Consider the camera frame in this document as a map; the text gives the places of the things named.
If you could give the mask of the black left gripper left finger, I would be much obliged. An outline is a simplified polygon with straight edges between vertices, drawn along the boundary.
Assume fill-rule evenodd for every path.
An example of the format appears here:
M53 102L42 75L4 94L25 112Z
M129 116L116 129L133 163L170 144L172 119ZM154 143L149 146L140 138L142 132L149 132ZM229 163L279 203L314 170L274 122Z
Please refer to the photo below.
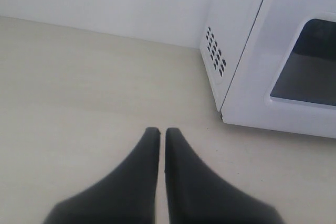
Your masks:
M44 223L155 223L160 131L148 127L105 178L60 203Z

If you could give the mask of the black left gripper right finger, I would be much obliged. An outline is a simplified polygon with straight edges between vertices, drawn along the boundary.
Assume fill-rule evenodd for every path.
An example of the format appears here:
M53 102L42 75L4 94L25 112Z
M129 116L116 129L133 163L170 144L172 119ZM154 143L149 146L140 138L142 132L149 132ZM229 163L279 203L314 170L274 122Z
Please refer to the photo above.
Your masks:
M174 127L166 130L165 182L170 223L283 223L273 206L212 171Z

